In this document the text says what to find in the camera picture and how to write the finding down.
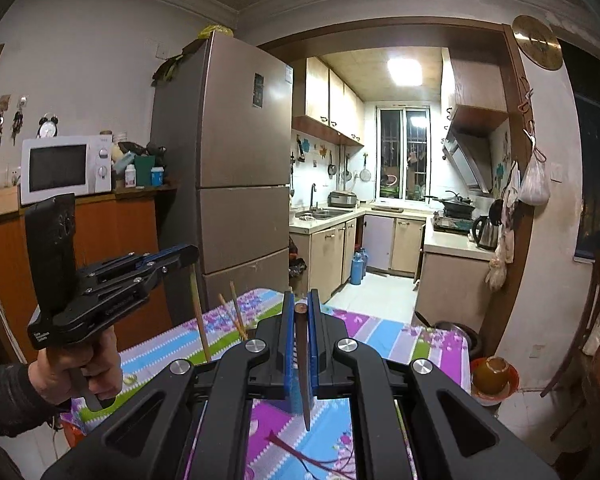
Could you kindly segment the left forearm black sleeve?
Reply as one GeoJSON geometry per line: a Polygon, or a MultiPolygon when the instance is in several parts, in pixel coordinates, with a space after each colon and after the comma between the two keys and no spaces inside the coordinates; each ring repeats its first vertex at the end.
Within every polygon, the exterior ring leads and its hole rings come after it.
{"type": "Polygon", "coordinates": [[[71,400],[45,401],[32,386],[24,364],[0,365],[0,436],[17,437],[70,408],[71,400]]]}

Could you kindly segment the person's left hand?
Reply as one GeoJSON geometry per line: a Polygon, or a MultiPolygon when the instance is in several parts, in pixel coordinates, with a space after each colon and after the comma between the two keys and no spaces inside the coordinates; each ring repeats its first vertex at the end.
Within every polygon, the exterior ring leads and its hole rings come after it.
{"type": "Polygon", "coordinates": [[[78,370],[85,376],[88,390],[99,399],[114,398],[122,388],[121,359],[114,326],[101,332],[96,342],[41,350],[38,358],[28,365],[28,377],[42,399],[59,405],[79,395],[79,390],[72,385],[70,370],[78,370]]]}

